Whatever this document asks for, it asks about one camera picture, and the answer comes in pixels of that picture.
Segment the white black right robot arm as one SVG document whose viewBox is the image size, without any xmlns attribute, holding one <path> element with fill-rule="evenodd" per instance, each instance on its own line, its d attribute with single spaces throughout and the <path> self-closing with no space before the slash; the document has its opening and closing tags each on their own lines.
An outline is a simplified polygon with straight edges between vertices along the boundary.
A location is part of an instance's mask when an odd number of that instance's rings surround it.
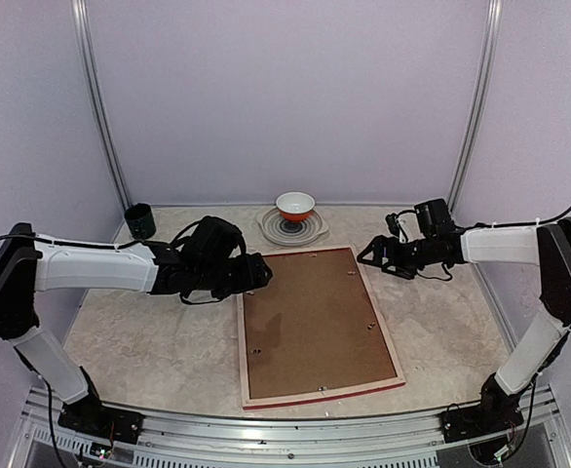
<svg viewBox="0 0 571 468">
<path fill-rule="evenodd" d="M 410 209 L 420 236 L 408 239 L 400 214 L 388 214 L 389 233 L 374 237 L 357 261 L 413 280 L 430 265 L 449 271 L 470 264 L 483 273 L 511 272 L 510 303 L 524 313 L 524 327 L 508 360 L 480 390 L 472 423 L 495 431 L 516 413 L 521 395 L 559 356 L 571 335 L 571 215 L 511 223 L 455 223 L 442 199 Z"/>
</svg>

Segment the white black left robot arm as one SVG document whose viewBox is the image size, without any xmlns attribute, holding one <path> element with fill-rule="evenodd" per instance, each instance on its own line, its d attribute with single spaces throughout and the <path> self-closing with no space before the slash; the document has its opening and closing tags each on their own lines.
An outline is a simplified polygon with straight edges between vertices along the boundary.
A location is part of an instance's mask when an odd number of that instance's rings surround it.
<svg viewBox="0 0 571 468">
<path fill-rule="evenodd" d="M 36 234 L 18 223 L 0 236 L 0 338 L 43 377 L 71 422 L 103 432 L 110 413 L 88 374 L 43 330 L 34 310 L 38 292 L 102 289 L 178 295 L 194 292 L 212 301 L 266 287 L 273 272 L 259 253 L 249 253 L 242 231 L 215 216 L 182 229 L 171 242 L 133 240 L 94 244 Z"/>
</svg>

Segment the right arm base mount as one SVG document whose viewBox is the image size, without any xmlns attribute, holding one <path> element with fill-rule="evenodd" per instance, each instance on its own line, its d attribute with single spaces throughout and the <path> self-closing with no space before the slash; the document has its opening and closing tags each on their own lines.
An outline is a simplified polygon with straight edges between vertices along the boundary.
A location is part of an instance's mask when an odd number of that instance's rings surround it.
<svg viewBox="0 0 571 468">
<path fill-rule="evenodd" d="M 524 422 L 519 409 L 487 413 L 481 405 L 460 408 L 451 405 L 439 415 L 441 431 L 447 444 L 497 433 Z"/>
</svg>

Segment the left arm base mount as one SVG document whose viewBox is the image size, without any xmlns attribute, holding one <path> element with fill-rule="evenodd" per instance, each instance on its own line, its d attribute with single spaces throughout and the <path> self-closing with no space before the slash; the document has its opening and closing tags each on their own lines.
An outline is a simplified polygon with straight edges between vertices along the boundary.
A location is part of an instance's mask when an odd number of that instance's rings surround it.
<svg viewBox="0 0 571 468">
<path fill-rule="evenodd" d="M 91 435 L 109 442 L 136 445 L 142 429 L 144 415 L 131 410 L 116 409 L 99 401 L 81 401 L 64 404 L 58 424 L 76 432 Z"/>
</svg>

